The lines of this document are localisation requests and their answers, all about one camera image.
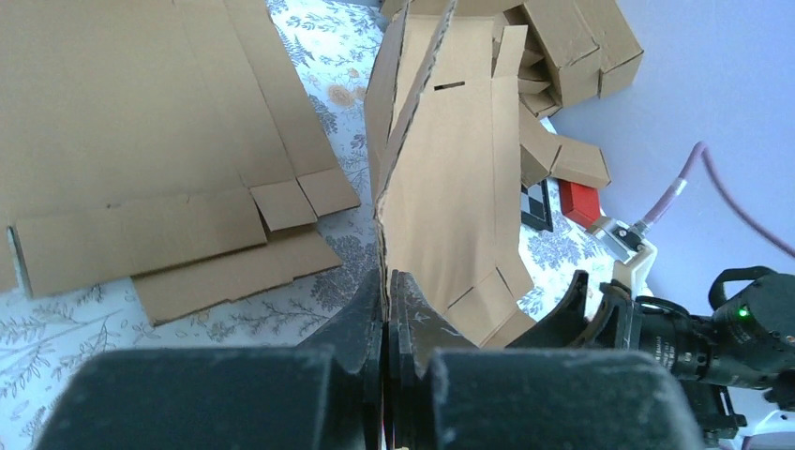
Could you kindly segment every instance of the cardboard box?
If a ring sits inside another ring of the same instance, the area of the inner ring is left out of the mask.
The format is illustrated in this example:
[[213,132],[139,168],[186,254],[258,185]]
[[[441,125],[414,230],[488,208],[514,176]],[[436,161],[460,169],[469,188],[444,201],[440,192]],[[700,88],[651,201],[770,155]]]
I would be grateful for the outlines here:
[[528,0],[522,5],[541,47],[559,103],[575,105],[599,92],[602,49],[574,0]]
[[479,346],[532,325],[517,306],[533,287],[518,255],[526,27],[504,28],[491,70],[492,17],[517,3],[461,1],[456,17],[455,0],[410,3],[386,29],[365,100],[384,298],[392,270],[411,272]]
[[602,48],[599,97],[604,98],[632,84],[643,49],[616,0],[575,0],[575,3]]
[[538,94],[522,94],[519,99],[533,116],[541,120],[544,117],[551,117],[561,110],[560,103],[552,98],[549,91],[550,89],[546,89]]
[[[359,204],[261,0],[6,2],[0,37],[0,211],[34,296],[217,258],[210,306],[243,293],[218,255]],[[142,300],[198,306],[171,293]]]
[[519,105],[519,144],[521,184],[528,188],[552,173],[561,143],[524,105]]
[[596,145],[555,135],[561,150],[552,167],[552,176],[590,188],[606,188],[610,173],[602,149]]
[[588,229],[602,216],[599,191],[593,187],[558,180],[561,190],[561,212],[577,225]]

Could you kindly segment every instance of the cardboard flap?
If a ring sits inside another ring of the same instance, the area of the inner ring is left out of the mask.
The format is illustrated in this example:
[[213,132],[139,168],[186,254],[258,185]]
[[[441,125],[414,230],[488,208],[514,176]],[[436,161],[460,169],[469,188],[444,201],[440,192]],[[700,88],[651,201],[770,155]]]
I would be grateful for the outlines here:
[[15,228],[35,297],[265,242],[245,187],[23,219]]
[[540,94],[549,87],[549,74],[539,66],[541,65],[519,67],[518,78],[520,94]]
[[494,336],[483,344],[483,347],[502,349],[534,325],[535,320],[517,307],[511,317],[500,326],[497,333],[494,333]]
[[263,0],[224,0],[295,174],[338,167],[307,91]]
[[[381,7],[381,13],[386,17],[392,17],[403,8],[405,3],[407,3],[406,0],[385,0]],[[442,16],[447,4],[446,0],[412,0],[410,4],[411,14]],[[521,4],[521,0],[458,0],[456,15],[461,17],[492,17],[497,13]]]
[[319,218],[361,204],[359,194],[339,167],[299,176],[298,184]]
[[565,136],[555,136],[561,151],[552,168],[552,176],[589,188],[606,188],[610,173],[602,150],[596,145]]
[[317,274],[342,265],[339,256],[313,227],[274,233],[272,241],[277,243],[273,249],[284,266],[282,270],[293,278]]
[[525,109],[518,101],[516,74],[526,35],[526,26],[503,29],[495,78],[491,82],[495,263],[514,300],[533,288],[533,281],[518,254],[521,224],[519,110]]
[[204,84],[238,144],[228,153],[243,182],[252,188],[294,179],[293,165],[223,0],[175,4]]
[[17,271],[14,268],[14,253],[8,241],[8,229],[0,235],[0,293],[17,287]]
[[443,316],[478,347],[517,310],[517,301],[494,271],[447,309]]
[[403,36],[406,31],[407,9],[386,27],[381,48],[373,64],[370,81],[365,96],[365,123],[367,124],[367,159],[370,171],[370,189],[372,201],[376,201],[381,185],[382,160],[386,157],[386,141],[392,129],[397,93],[398,64],[403,54]]
[[[403,55],[400,60],[400,71],[397,82],[397,107],[402,106],[407,90],[425,58],[428,44],[436,29],[439,18],[436,16],[410,16],[406,24],[406,37],[403,42]],[[453,25],[447,30],[448,39],[455,42],[455,48],[442,48],[437,59],[431,79],[434,86],[447,86],[468,80],[487,80],[491,78],[491,33],[489,20],[454,19]]]
[[297,180],[253,187],[251,196],[272,232],[318,221]]
[[[440,312],[497,260],[491,83],[423,96],[379,203],[388,268],[411,272]],[[516,87],[512,92],[516,103]],[[508,153],[518,156],[518,149]],[[518,213],[518,163],[511,173]]]
[[549,89],[539,94],[522,94],[519,98],[521,98],[522,104],[524,104],[538,120],[551,116],[561,108],[561,105],[549,94]]
[[500,50],[492,74],[494,78],[516,78],[526,36],[527,25],[506,26],[502,29]]
[[[392,171],[395,168],[395,164],[398,162],[400,150],[403,148],[403,144],[406,141],[406,137],[414,119],[414,114],[420,103],[420,98],[425,93],[425,88],[430,80],[431,70],[436,64],[437,53],[442,46],[444,34],[450,26],[450,21],[453,18],[453,11],[456,8],[457,2],[458,0],[450,0],[447,9],[440,17],[436,30],[427,45],[423,62],[419,66],[416,75],[413,77],[412,87],[408,90],[405,102],[400,107],[400,113],[393,122],[392,132],[389,135],[386,149],[382,154],[381,167],[379,168],[381,179],[376,189],[379,199],[383,195],[384,189],[389,185],[389,178],[392,176]],[[400,97],[402,96],[397,95],[396,105]]]
[[304,229],[277,234],[264,247],[135,277],[133,284],[149,321],[160,324],[340,265],[325,240]]

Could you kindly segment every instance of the robotic arm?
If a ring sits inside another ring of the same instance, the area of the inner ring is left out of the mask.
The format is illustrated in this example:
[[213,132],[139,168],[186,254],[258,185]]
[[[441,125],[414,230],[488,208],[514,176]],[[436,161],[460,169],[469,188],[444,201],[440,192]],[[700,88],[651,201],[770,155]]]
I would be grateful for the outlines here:
[[474,348],[411,274],[391,277],[384,318],[373,272],[295,348],[102,354],[37,448],[703,448],[742,424],[727,385],[795,408],[795,277],[754,270],[716,280],[763,274],[731,299],[713,287],[711,318],[614,282],[590,322],[577,272],[551,314],[496,352]]

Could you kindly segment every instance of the folded cardboard box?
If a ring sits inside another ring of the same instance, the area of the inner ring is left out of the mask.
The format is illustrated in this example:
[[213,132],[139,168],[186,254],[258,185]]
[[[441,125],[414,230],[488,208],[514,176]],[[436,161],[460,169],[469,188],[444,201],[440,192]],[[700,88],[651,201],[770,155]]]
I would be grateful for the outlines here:
[[522,10],[541,43],[558,103],[571,106],[599,92],[602,49],[574,0],[527,0]]
[[[240,255],[359,204],[262,0],[5,2],[0,38],[0,211],[33,296],[152,277],[167,321],[271,287],[236,284]],[[319,270],[310,241],[287,275]]]
[[589,188],[606,188],[610,172],[602,149],[596,145],[555,135],[561,149],[552,166],[552,176]]
[[575,0],[602,48],[599,97],[604,98],[632,84],[640,68],[643,49],[626,22],[616,0]]
[[518,1],[455,5],[384,5],[394,20],[365,101],[382,274],[411,272],[466,338],[504,346],[533,325],[517,306],[533,287],[518,255],[527,28],[503,29],[492,71],[493,16]]
[[524,187],[548,176],[596,189],[610,184],[599,147],[550,133],[523,104],[519,106],[519,144]]

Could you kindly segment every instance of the flattened cardboard box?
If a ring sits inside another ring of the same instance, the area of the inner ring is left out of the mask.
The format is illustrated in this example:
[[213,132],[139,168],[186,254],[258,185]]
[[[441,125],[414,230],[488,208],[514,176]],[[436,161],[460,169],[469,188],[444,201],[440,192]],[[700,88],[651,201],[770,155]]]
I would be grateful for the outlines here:
[[261,0],[5,2],[0,37],[0,211],[34,296],[359,204]]
[[533,324],[517,306],[533,286],[518,255],[517,71],[527,29],[504,29],[492,74],[492,17],[518,2],[459,1],[453,17],[455,3],[402,9],[367,90],[382,273],[411,272],[466,338],[499,346]]

